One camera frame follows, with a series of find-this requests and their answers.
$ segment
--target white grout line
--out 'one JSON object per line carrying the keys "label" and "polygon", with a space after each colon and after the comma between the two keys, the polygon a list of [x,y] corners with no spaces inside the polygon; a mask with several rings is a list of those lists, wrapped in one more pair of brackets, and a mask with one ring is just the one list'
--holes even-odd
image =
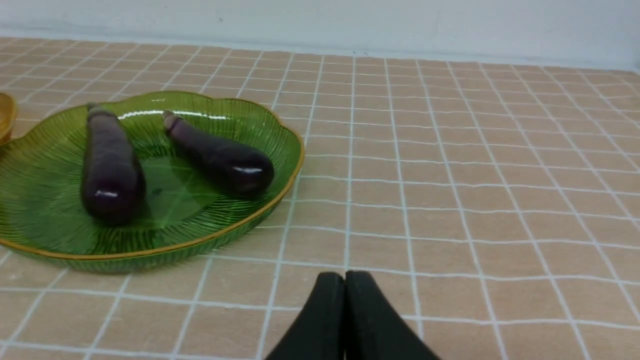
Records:
{"label": "white grout line", "polygon": [[49,285],[46,288],[44,288],[42,291],[40,291],[40,293],[38,294],[36,299],[33,301],[31,306],[27,310],[27,313],[24,315],[24,318],[22,318],[22,321],[20,322],[18,327],[14,330],[14,332],[11,334],[11,336],[5,341],[5,343],[4,343],[5,347],[2,350],[0,350],[0,359],[2,359],[4,357],[4,355],[6,354],[6,351],[9,349],[9,346],[13,345],[13,342],[16,341],[18,336],[20,336],[20,333],[27,326],[27,324],[29,323],[29,320],[31,319],[31,317],[35,313],[36,309],[38,309],[38,306],[40,305],[40,302],[42,301],[42,298],[44,298],[44,296],[47,294],[48,290],[53,289],[53,287],[56,285],[56,283],[60,279],[62,279],[62,277],[67,272],[68,272],[68,269],[64,269],[64,270],[60,271],[60,273],[55,277],[55,279],[53,279],[51,281],[51,283],[49,283]]}
{"label": "white grout line", "polygon": [[[493,81],[491,81],[491,79],[489,79],[488,76],[487,76],[487,80],[489,81],[489,84],[491,84],[493,89],[495,90],[498,98],[502,101],[503,100],[502,95],[494,87]],[[507,109],[507,111],[509,113],[511,113],[511,110],[509,110],[509,108],[506,105],[504,105],[504,107],[505,107],[505,109]],[[474,121],[475,121],[476,116],[473,113],[472,113],[472,117],[474,118]],[[525,141],[527,141],[527,143],[530,145],[529,139],[527,137],[525,137],[524,134],[523,134],[523,137],[525,138]],[[491,156],[492,161],[495,162],[495,158],[493,157],[493,152],[490,150],[488,145],[487,145],[487,151],[489,151],[489,154]],[[527,233],[527,236],[529,237],[530,240],[532,240],[531,244],[532,244],[532,246],[534,248],[534,251],[536,252],[536,255],[538,257],[538,261],[540,261],[540,264],[542,265],[542,268],[544,269],[545,273],[550,277],[551,286],[553,287],[554,292],[556,293],[558,302],[560,303],[560,306],[563,309],[565,317],[567,318],[567,320],[571,324],[571,328],[573,330],[573,333],[574,333],[574,335],[576,337],[576,340],[578,341],[578,344],[580,345],[580,349],[582,350],[582,355],[584,356],[585,360],[591,360],[591,354],[589,354],[589,350],[587,349],[587,346],[584,343],[584,340],[582,338],[582,333],[580,332],[580,329],[578,328],[578,325],[575,322],[575,319],[573,317],[573,313],[571,312],[571,309],[569,308],[569,305],[567,304],[566,299],[564,298],[564,294],[560,290],[560,287],[558,286],[557,282],[555,281],[555,279],[551,278],[553,273],[551,272],[551,269],[549,268],[549,265],[547,263],[547,260],[544,257],[544,254],[542,253],[542,250],[540,250],[540,247],[535,242],[535,236],[533,235],[533,232],[531,231],[531,228],[529,227],[529,224],[527,223],[526,219],[524,218],[524,214],[522,213],[522,211],[520,209],[518,201],[516,200],[515,196],[513,195],[513,192],[511,191],[511,188],[509,186],[507,186],[507,181],[506,181],[506,179],[504,177],[504,174],[502,173],[502,170],[500,169],[500,167],[498,165],[495,165],[495,168],[496,168],[496,171],[498,172],[498,175],[500,176],[500,179],[502,180],[502,183],[505,185],[507,192],[509,193],[509,197],[511,198],[511,202],[513,203],[513,205],[514,205],[514,207],[516,209],[516,212],[518,213],[518,218],[520,219],[521,223],[523,224],[525,232]]]}
{"label": "white grout line", "polygon": [[104,336],[104,333],[107,331],[107,328],[109,327],[109,324],[111,323],[111,319],[113,318],[113,315],[118,310],[118,306],[120,305],[120,300],[122,300],[122,295],[124,295],[125,290],[127,289],[127,286],[129,285],[129,281],[131,280],[131,276],[132,276],[131,274],[127,275],[127,277],[122,282],[122,285],[120,286],[120,289],[119,289],[118,293],[116,294],[115,299],[113,301],[113,305],[111,305],[111,309],[109,309],[109,312],[104,317],[104,321],[102,322],[102,326],[100,326],[100,330],[98,330],[98,333],[95,335],[95,338],[93,339],[93,343],[91,344],[91,347],[87,350],[86,354],[84,355],[84,358],[83,358],[84,360],[90,360],[91,359],[91,355],[95,352],[95,349],[98,347],[98,344],[100,343],[100,340],[102,340],[102,337]]}
{"label": "white grout line", "polygon": [[[289,73],[289,69],[291,68],[291,63],[293,62],[293,56],[294,54],[290,54],[289,56],[289,62],[287,63],[287,68],[285,69],[284,74],[282,75],[282,79],[280,81],[280,87],[278,88],[278,92],[276,93],[276,97],[273,99],[273,103],[271,104],[271,108],[274,108],[277,101],[278,101],[278,96],[280,96],[280,93],[282,92],[282,87],[284,86],[284,83],[286,82],[287,79],[287,74]],[[318,72],[318,77],[317,77],[317,81],[316,81],[316,88],[319,86],[320,84],[320,74],[322,74],[322,64],[320,65],[320,71]],[[307,130],[305,133],[305,137],[303,139],[304,145],[306,146],[307,144],[307,138],[309,135],[309,131],[311,129],[311,118],[313,115],[313,108],[312,111],[309,114],[309,118],[307,120]],[[298,188],[300,187],[300,177],[298,177],[295,180],[293,189],[291,189],[290,191],[292,191],[292,198],[295,199],[296,195],[298,194]],[[287,221],[284,225],[284,230],[282,231],[282,238],[280,239],[280,247],[278,250],[278,260],[276,262],[276,268],[273,272],[273,282],[271,284],[271,291],[269,292],[269,301],[267,304],[267,311],[266,314],[264,315],[264,323],[262,323],[262,329],[260,331],[260,339],[258,340],[258,345],[257,345],[257,350],[256,350],[256,359],[260,360],[264,357],[265,354],[264,353],[264,347],[266,345],[266,338],[267,338],[267,333],[269,332],[269,322],[271,321],[271,313],[273,311],[273,306],[275,303],[275,298],[276,298],[276,292],[278,289],[278,281],[280,280],[280,269],[282,268],[282,260],[284,258],[284,249],[287,243],[287,237],[289,235],[289,225],[291,224],[291,219],[293,218],[293,210],[294,210],[295,206],[293,204],[291,204],[291,206],[289,207],[289,212],[287,214]]]}
{"label": "white grout line", "polygon": [[349,112],[349,154],[347,165],[347,204],[345,210],[344,228],[344,271],[345,274],[349,270],[349,259],[351,257],[351,182],[353,180],[353,108],[355,107],[355,88],[356,88],[356,59],[353,58],[351,63],[351,111]]}
{"label": "white grout line", "polygon": [[[398,141],[397,141],[397,133],[396,133],[396,120],[394,117],[394,105],[393,105],[393,98],[391,96],[391,85],[390,85],[390,79],[389,79],[389,72],[388,72],[388,66],[387,66],[387,59],[385,59],[385,74],[387,75],[387,93],[388,93],[388,99],[387,101],[389,102],[389,106],[390,106],[390,114],[391,114],[391,131],[393,132],[394,135],[394,150],[396,152],[396,171],[397,171],[397,176],[398,176],[398,185],[399,185],[399,191],[400,191],[400,203],[402,205],[402,212],[403,212],[403,225],[404,225],[404,236],[406,237],[406,251],[407,251],[407,258],[408,258],[408,262],[409,262],[409,271],[411,272],[411,289],[412,289],[412,295],[413,295],[413,310],[415,311],[416,316],[421,316],[422,314],[422,305],[420,302],[420,296],[419,296],[419,290],[418,290],[418,282],[416,280],[416,276],[415,276],[415,260],[413,258],[413,245],[412,245],[412,240],[411,240],[411,226],[409,225],[409,215],[407,214],[407,207],[406,207],[406,194],[404,192],[404,183],[403,183],[403,174],[402,174],[402,163],[400,162],[400,148],[398,146]],[[422,322],[418,323],[418,336],[420,339],[424,339],[424,328],[422,326]]]}
{"label": "white grout line", "polygon": [[[256,228],[258,229],[281,229],[284,225],[258,225]],[[310,225],[290,225],[292,229],[310,229],[310,230],[322,230],[322,231],[331,231],[334,233],[344,234],[345,230],[336,229],[334,227],[323,227],[323,226],[310,226]],[[405,239],[404,236],[401,235],[391,235],[391,234],[376,234],[376,233],[361,233],[357,231],[352,231],[352,235],[356,236],[368,236],[370,238],[390,238],[390,239]],[[412,240],[432,240],[432,241],[446,241],[453,243],[468,243],[469,240],[460,240],[460,239],[446,239],[446,238],[420,238],[416,236],[411,237]],[[487,243],[487,244],[509,244],[509,243],[572,243],[577,245],[593,245],[591,240],[572,240],[572,239],[540,239],[540,240],[487,240],[487,239],[471,239],[474,243]],[[626,244],[618,244],[618,243],[601,243],[601,247],[615,247],[619,249],[628,249],[628,250],[640,250],[640,245],[626,245]]]}
{"label": "white grout line", "polygon": [[[422,76],[420,78],[422,79],[422,85],[424,86],[424,91],[426,91],[427,94],[428,94],[429,88],[427,86],[427,83],[424,81],[424,78]],[[431,100],[429,98],[427,98],[427,105],[429,106],[429,109],[433,109],[431,107]],[[444,150],[444,145],[441,142],[442,138],[440,137],[440,130],[438,129],[438,126],[436,126],[435,124],[436,123],[434,122],[434,131],[436,133],[436,137],[438,138],[439,147],[440,147],[440,154],[442,155],[442,158],[443,158],[443,160],[445,162],[445,168],[446,168],[446,171],[447,171],[447,177],[449,178],[449,182],[453,183],[454,182],[454,177],[453,177],[453,173],[451,171],[451,167],[447,163],[447,155],[446,155],[446,152]],[[484,301],[486,302],[487,311],[489,313],[489,317],[491,318],[491,322],[492,322],[492,325],[493,325],[493,331],[494,331],[495,337],[497,339],[498,348],[500,349],[500,356],[501,356],[502,360],[508,360],[509,356],[507,355],[507,350],[506,350],[506,347],[504,346],[504,341],[502,340],[502,334],[500,333],[500,327],[498,326],[498,323],[497,323],[497,317],[495,316],[495,311],[493,310],[493,304],[491,302],[491,298],[489,296],[489,291],[488,291],[488,288],[486,286],[486,280],[485,280],[485,277],[484,277],[484,272],[483,272],[482,266],[480,265],[480,260],[478,258],[477,252],[476,252],[476,247],[475,247],[474,243],[471,241],[473,236],[471,235],[471,231],[469,230],[465,213],[462,210],[462,201],[460,200],[460,195],[458,194],[458,191],[455,188],[455,186],[453,186],[452,189],[453,189],[453,195],[454,195],[454,197],[456,199],[456,204],[459,207],[458,211],[460,212],[460,221],[462,222],[462,225],[464,227],[465,236],[467,237],[467,240],[468,240],[469,248],[471,250],[471,255],[472,255],[473,261],[474,261],[474,265],[476,266],[476,270],[477,270],[478,275],[479,275],[479,282],[480,282],[480,285],[482,287],[483,297],[484,297]]]}

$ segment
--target green glass plate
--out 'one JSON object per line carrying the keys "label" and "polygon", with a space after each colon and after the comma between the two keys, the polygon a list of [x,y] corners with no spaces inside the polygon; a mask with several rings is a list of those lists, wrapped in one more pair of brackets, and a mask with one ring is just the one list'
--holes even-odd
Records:
{"label": "green glass plate", "polygon": [[[163,91],[102,103],[120,117],[147,178],[147,205],[131,224],[106,227],[80,203],[86,108],[43,120],[0,146],[0,245],[78,270],[120,273],[169,265],[220,247],[263,221],[280,203],[304,159],[300,136],[265,107]],[[220,192],[175,155],[163,131],[172,110],[204,131],[264,151],[275,178],[258,199]]]}

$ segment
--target grid pattern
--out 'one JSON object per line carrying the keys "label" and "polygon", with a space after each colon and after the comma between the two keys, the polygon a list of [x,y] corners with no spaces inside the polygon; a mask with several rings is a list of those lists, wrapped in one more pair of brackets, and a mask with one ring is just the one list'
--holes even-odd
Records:
{"label": "grid pattern", "polygon": [[0,38],[15,136],[160,89],[251,99],[303,135],[258,228],[170,271],[0,249],[0,359],[261,359],[325,270],[372,272],[443,360],[640,354],[640,76]]}

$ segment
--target scalloped plate edge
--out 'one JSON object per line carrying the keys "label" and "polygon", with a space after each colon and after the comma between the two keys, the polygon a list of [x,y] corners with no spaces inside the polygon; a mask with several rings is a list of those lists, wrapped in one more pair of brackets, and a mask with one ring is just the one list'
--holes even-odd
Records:
{"label": "scalloped plate edge", "polygon": [[[220,231],[217,231],[215,233],[209,234],[207,236],[204,236],[202,238],[197,238],[191,241],[187,241],[185,243],[180,243],[177,245],[171,245],[171,246],[166,246],[166,247],[159,247],[157,249],[152,249],[152,250],[142,250],[142,251],[136,251],[136,252],[123,252],[120,254],[106,254],[106,255],[75,255],[75,254],[65,254],[65,253],[61,253],[61,252],[51,252],[51,251],[46,251],[46,250],[40,250],[40,249],[34,249],[31,247],[27,247],[27,246],[23,246],[23,245],[19,245],[16,244],[10,240],[6,240],[3,238],[0,238],[0,245],[6,247],[7,249],[14,249],[17,250],[19,252],[27,252],[29,254],[32,254],[34,256],[41,256],[41,257],[45,257],[45,258],[51,258],[51,259],[60,259],[60,260],[67,260],[67,261],[104,261],[104,260],[117,260],[117,259],[132,259],[132,258],[137,258],[140,256],[149,256],[149,255],[154,255],[154,254],[162,254],[164,252],[169,252],[169,251],[173,251],[173,250],[180,250],[180,249],[185,249],[188,247],[192,247],[192,246],[197,246],[199,244],[205,243],[209,240],[218,238],[220,236],[223,236],[224,234],[227,234],[235,229],[237,229],[238,227],[241,227],[245,224],[247,224],[248,222],[252,221],[253,219],[261,216],[263,213],[269,211],[269,209],[271,209],[273,206],[276,206],[283,198],[284,196],[287,194],[287,192],[293,187],[293,184],[296,180],[296,177],[298,176],[300,169],[302,168],[302,164],[304,162],[305,159],[305,143],[302,140],[302,137],[300,136],[300,134],[292,129],[291,127],[285,125],[282,122],[282,119],[276,114],[274,113],[271,109],[263,106],[262,104],[259,104],[255,101],[251,101],[251,100],[246,100],[246,99],[242,99],[242,98],[236,98],[236,97],[220,97],[220,98],[215,98],[215,97],[209,97],[206,95],[202,95],[202,94],[198,94],[198,93],[194,93],[194,92],[187,92],[187,91],[179,91],[179,90],[162,90],[162,91],[154,91],[154,92],[148,92],[148,93],[144,93],[144,94],[139,94],[139,95],[134,95],[132,97],[128,97],[126,99],[122,99],[119,101],[109,101],[109,102],[100,102],[101,104],[120,104],[123,102],[128,102],[128,101],[133,101],[138,97],[145,97],[145,96],[149,96],[149,95],[153,95],[153,94],[188,94],[188,95],[192,95],[192,96],[198,96],[198,97],[203,97],[203,98],[207,98],[210,99],[212,101],[223,101],[223,100],[235,100],[235,101],[243,101],[243,102],[247,102],[250,104],[253,104],[255,106],[258,106],[260,108],[265,109],[266,111],[268,111],[274,119],[276,119],[276,121],[278,122],[278,125],[280,125],[282,128],[290,131],[293,135],[295,135],[295,137],[298,139],[298,143],[300,144],[300,157],[298,158],[298,163],[296,164],[296,168],[293,170],[293,172],[291,173],[291,176],[289,177],[289,180],[287,181],[287,184],[285,185],[285,187],[282,189],[282,191],[280,193],[278,193],[278,195],[276,195],[273,199],[271,199],[271,201],[269,201],[265,206],[261,207],[260,209],[258,209],[256,212],[254,212],[253,214],[251,214],[250,216],[242,219],[241,221],[236,222],[235,224],[228,226]],[[30,132],[32,132],[34,129],[38,128],[39,126],[42,125],[43,122],[45,121],[49,121],[52,118],[54,118],[55,116],[69,111],[69,110],[73,110],[75,108],[82,108],[84,107],[84,105],[79,105],[79,106],[74,106],[71,108],[67,108],[67,109],[63,109],[61,111],[58,111],[52,115],[49,115],[48,117],[46,117],[45,119],[43,119],[42,121],[38,122],[38,124],[36,126],[34,126],[32,129],[30,129],[24,136],[20,137],[20,138],[16,138],[13,140],[10,140],[8,142],[5,142],[3,144],[0,145],[0,149],[2,149],[5,145],[8,145],[9,143],[17,143],[19,141],[24,140]]]}

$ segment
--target beige tile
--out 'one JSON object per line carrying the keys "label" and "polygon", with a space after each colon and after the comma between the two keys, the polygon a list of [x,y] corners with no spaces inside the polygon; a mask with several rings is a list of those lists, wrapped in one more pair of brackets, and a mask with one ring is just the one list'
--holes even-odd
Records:
{"label": "beige tile", "polygon": [[476,121],[483,128],[518,130],[514,118],[507,115],[476,114]]}
{"label": "beige tile", "polygon": [[403,161],[400,164],[403,181],[450,184],[447,166],[444,163],[416,163]]}
{"label": "beige tile", "polygon": [[316,229],[289,229],[284,259],[304,263],[341,265],[345,234]]}
{"label": "beige tile", "polygon": [[465,218],[471,237],[475,240],[522,241],[528,240],[523,223],[515,213],[473,213]]}
{"label": "beige tile", "polygon": [[404,239],[350,236],[349,265],[352,267],[408,271],[408,264],[406,240]]}
{"label": "beige tile", "polygon": [[4,360],[82,360],[84,354],[80,352],[64,352],[58,350],[41,350],[37,348],[8,347],[4,353]]}
{"label": "beige tile", "polygon": [[418,210],[407,211],[411,236],[466,240],[465,229],[458,210]]}
{"label": "beige tile", "polygon": [[547,149],[572,149],[572,145],[565,135],[526,131],[529,142],[533,147]]}
{"label": "beige tile", "polygon": [[494,165],[453,163],[449,168],[456,184],[502,184]]}
{"label": "beige tile", "polygon": [[476,123],[471,113],[441,113],[434,112],[438,126],[447,127],[475,127]]}
{"label": "beige tile", "polygon": [[536,153],[527,147],[489,145],[489,150],[497,163],[515,165],[540,165]]}
{"label": "beige tile", "polygon": [[[284,219],[275,220],[271,224],[283,225],[286,222],[287,213],[289,211],[288,204],[281,204],[277,207],[280,212],[271,214],[271,216],[265,220],[261,225],[267,226],[269,219],[272,219],[274,215],[276,217],[284,217]],[[219,255],[225,256],[241,256],[246,258],[260,258],[260,259],[277,259],[278,252],[280,251],[280,243],[282,242],[282,228],[261,228],[257,227],[245,234],[239,241],[233,241],[227,244],[224,248],[216,251]]]}
{"label": "beige tile", "polygon": [[11,338],[37,296],[31,291],[0,291],[0,339]]}
{"label": "beige tile", "polygon": [[353,179],[380,179],[397,181],[397,162],[379,159],[354,158],[351,160],[351,177]]}
{"label": "beige tile", "polygon": [[594,215],[610,215],[624,217],[625,214],[616,203],[616,199],[609,193],[582,192],[565,190],[573,207],[579,213]]}
{"label": "beige tile", "polygon": [[500,349],[491,325],[423,322],[423,328],[424,342],[441,359],[500,359]]}
{"label": "beige tile", "polygon": [[458,207],[450,185],[404,184],[404,198],[409,208],[454,209]]}
{"label": "beige tile", "polygon": [[626,285],[626,288],[636,307],[640,307],[640,285]]}
{"label": "beige tile", "polygon": [[553,186],[551,178],[542,167],[500,165],[504,180],[509,185]]}
{"label": "beige tile", "polygon": [[353,122],[391,125],[391,111],[354,109]]}
{"label": "beige tile", "polygon": [[459,163],[490,163],[491,156],[484,145],[444,144],[447,161]]}
{"label": "beige tile", "polygon": [[393,127],[386,125],[353,124],[353,136],[368,140],[392,141]]}
{"label": "beige tile", "polygon": [[438,142],[435,130],[430,127],[396,126],[396,136],[398,141]]}
{"label": "beige tile", "polygon": [[345,201],[345,199],[347,199],[348,188],[349,183],[346,180],[309,177],[300,179],[298,199]]}
{"label": "beige tile", "polygon": [[596,169],[634,171],[636,168],[624,155],[613,152],[592,152],[584,153],[587,160]]}
{"label": "beige tile", "polygon": [[637,245],[640,230],[632,221],[603,218],[582,217],[587,229],[600,243],[613,243],[620,245]]}
{"label": "beige tile", "polygon": [[188,311],[188,305],[122,299],[98,346],[171,352]]}
{"label": "beige tile", "polygon": [[551,168],[549,171],[562,188],[605,190],[593,171],[569,168]]}
{"label": "beige tile", "polygon": [[189,259],[171,268],[134,274],[126,292],[150,297],[191,300],[204,271],[206,258]]}
{"label": "beige tile", "polygon": [[274,305],[288,307],[301,307],[304,305],[316,283],[318,274],[321,272],[341,273],[341,269],[320,266],[282,265]]}
{"label": "beige tile", "polygon": [[611,273],[595,246],[585,243],[539,243],[554,275],[590,275],[610,278]]}
{"label": "beige tile", "polygon": [[400,185],[381,181],[355,181],[351,183],[351,201],[355,204],[400,206]]}
{"label": "beige tile", "polygon": [[487,143],[495,145],[527,146],[527,140],[519,131],[502,129],[483,129]]}
{"label": "beige tile", "polygon": [[45,288],[61,271],[60,268],[43,261],[14,254],[0,266],[0,286]]}
{"label": "beige tile", "polygon": [[589,240],[573,215],[527,213],[524,218],[537,240]]}
{"label": "beige tile", "polygon": [[571,134],[569,137],[580,150],[617,151],[614,144],[604,135]]}
{"label": "beige tile", "polygon": [[403,210],[351,205],[351,231],[380,235],[404,236]]}
{"label": "beige tile", "polygon": [[593,121],[557,120],[557,122],[567,133],[602,134],[602,131],[596,125],[596,122]]}
{"label": "beige tile", "polygon": [[577,151],[538,149],[538,154],[548,167],[588,168]]}
{"label": "beige tile", "polygon": [[535,248],[530,243],[476,243],[475,248],[485,275],[495,277],[545,275]]}
{"label": "beige tile", "polygon": [[[93,354],[91,360],[127,360],[130,356]],[[136,356],[136,360],[156,360],[157,357]]]}
{"label": "beige tile", "polygon": [[196,306],[180,353],[253,358],[263,322],[262,310]]}
{"label": "beige tile", "polygon": [[509,192],[502,186],[456,186],[462,207],[467,210],[513,210]]}
{"label": "beige tile", "polygon": [[576,320],[637,324],[617,284],[583,279],[558,279],[557,284]]}
{"label": "beige tile", "polygon": [[[310,90],[310,93],[312,94],[316,92],[315,87],[309,90]],[[351,109],[351,96],[333,95],[333,94],[316,94],[316,106],[328,106],[331,108]]]}
{"label": "beige tile", "polygon": [[412,241],[416,272],[428,274],[477,274],[477,268],[467,242]]}
{"label": "beige tile", "polygon": [[429,143],[398,142],[398,155],[406,161],[442,161],[440,147]]}
{"label": "beige tile", "polygon": [[604,252],[618,273],[618,278],[640,282],[640,250],[605,247]]}
{"label": "beige tile", "polygon": [[396,159],[396,148],[392,142],[377,142],[366,139],[353,139],[354,156],[370,156],[373,158]]}
{"label": "beige tile", "polygon": [[273,310],[264,340],[264,354],[269,354],[293,324],[299,311]]}
{"label": "beige tile", "polygon": [[626,359],[640,354],[637,331],[595,325],[578,325],[592,359]]}
{"label": "beige tile", "polygon": [[440,133],[440,141],[443,143],[483,143],[478,129],[441,127],[438,132]]}
{"label": "beige tile", "polygon": [[633,122],[601,121],[598,123],[610,135],[640,136],[640,129]]}
{"label": "beige tile", "polygon": [[309,136],[305,147],[307,155],[343,155],[349,154],[349,139]]}
{"label": "beige tile", "polygon": [[99,275],[69,270],[56,284],[56,289],[118,292],[126,275]]}
{"label": "beige tile", "polygon": [[582,349],[569,324],[513,324],[501,326],[500,331],[510,359],[584,359]]}
{"label": "beige tile", "polygon": [[423,316],[489,318],[479,279],[420,276],[417,282]]}
{"label": "beige tile", "polygon": [[349,136],[351,126],[344,122],[312,121],[310,135]]}
{"label": "beige tile", "polygon": [[[48,293],[40,301],[17,340],[89,347],[113,301],[113,297]],[[60,331],[60,324],[65,324],[66,331]]]}
{"label": "beige tile", "polygon": [[554,189],[512,187],[511,193],[523,211],[571,211],[560,192]]}
{"label": "beige tile", "polygon": [[266,305],[274,271],[272,263],[214,259],[200,300]]}
{"label": "beige tile", "polygon": [[600,176],[615,192],[635,193],[640,190],[640,174],[602,171]]}
{"label": "beige tile", "polygon": [[431,115],[428,113],[421,113],[417,111],[394,111],[394,124],[396,126],[433,126]]}
{"label": "beige tile", "polygon": [[291,225],[332,227],[344,229],[346,206],[329,202],[305,201],[296,204]]}
{"label": "beige tile", "polygon": [[411,276],[372,271],[376,284],[400,315],[415,315]]}
{"label": "beige tile", "polygon": [[486,287],[498,320],[565,318],[549,280],[487,280]]}

